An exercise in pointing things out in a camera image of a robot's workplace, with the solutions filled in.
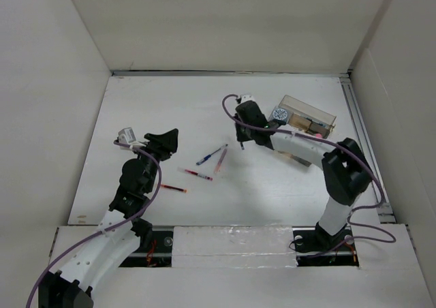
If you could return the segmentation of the blue white round tub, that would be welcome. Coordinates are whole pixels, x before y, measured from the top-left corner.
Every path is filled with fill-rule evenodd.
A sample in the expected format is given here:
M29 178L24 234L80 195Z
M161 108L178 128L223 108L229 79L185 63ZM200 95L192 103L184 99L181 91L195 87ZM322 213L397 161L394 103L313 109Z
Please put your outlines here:
M291 117L291 113L288 110L277 106L272 110L269 120L270 121L276 120L287 124L290 117Z

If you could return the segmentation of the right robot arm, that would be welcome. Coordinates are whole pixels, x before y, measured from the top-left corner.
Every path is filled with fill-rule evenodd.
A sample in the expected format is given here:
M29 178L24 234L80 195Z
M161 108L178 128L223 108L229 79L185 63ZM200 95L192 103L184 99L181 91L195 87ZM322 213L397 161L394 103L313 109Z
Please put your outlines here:
M360 147L351 138L339 142L339 146L353 154L349 156L337 147L284 129L281 121L267 120L250 95L244 95L236 102L234 118L240 121L235 124L239 142L252 140L270 150L301 158L322 170L329 199L315 230L298 244L302 253L332 249L344 239L347 218L355 201L371 182L369 173L355 160L358 158L367 164Z

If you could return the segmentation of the pink red gel pen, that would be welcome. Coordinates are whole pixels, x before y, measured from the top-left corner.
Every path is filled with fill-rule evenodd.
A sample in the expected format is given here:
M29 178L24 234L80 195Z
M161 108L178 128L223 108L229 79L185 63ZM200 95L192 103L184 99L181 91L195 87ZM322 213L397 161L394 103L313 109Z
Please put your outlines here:
M227 152L228 152L228 149L227 149L227 148L225 148L225 149L222 151L222 154L221 154L221 156L220 156L220 158L219 158L219 160L218 160L218 162L217 162L217 165L215 166L215 169L214 169L214 173L215 173L215 174L217 174L218 171L220 171L221 165L222 165L222 163L223 163L223 161L224 161L224 159L225 159L225 157L226 157Z

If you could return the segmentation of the blue ballpoint pen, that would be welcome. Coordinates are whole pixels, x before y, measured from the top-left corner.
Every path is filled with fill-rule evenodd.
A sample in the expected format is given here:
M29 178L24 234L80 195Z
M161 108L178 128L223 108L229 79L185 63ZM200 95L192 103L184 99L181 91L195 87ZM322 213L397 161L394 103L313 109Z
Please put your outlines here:
M196 162L197 166L202 165L204 162L206 162L207 160L209 160L213 155L217 154L218 152L226 149L228 147L228 144L224 144L222 146L220 146L218 149L214 150L212 153L209 153L208 155L205 155L202 159L200 159L199 161Z

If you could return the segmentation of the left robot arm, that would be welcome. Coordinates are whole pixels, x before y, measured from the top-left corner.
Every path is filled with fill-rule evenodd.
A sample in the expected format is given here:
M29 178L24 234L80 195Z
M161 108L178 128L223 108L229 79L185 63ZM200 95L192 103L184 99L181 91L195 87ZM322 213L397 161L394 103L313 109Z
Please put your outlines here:
M161 186L160 163L177 151L178 129L144 139L114 141L136 157L123 164L114 199L95 232L61 254L73 256L57 271L47 268L38 279L32 291L39 307L93 307L95 294L120 264L150 247L153 226L142 216Z

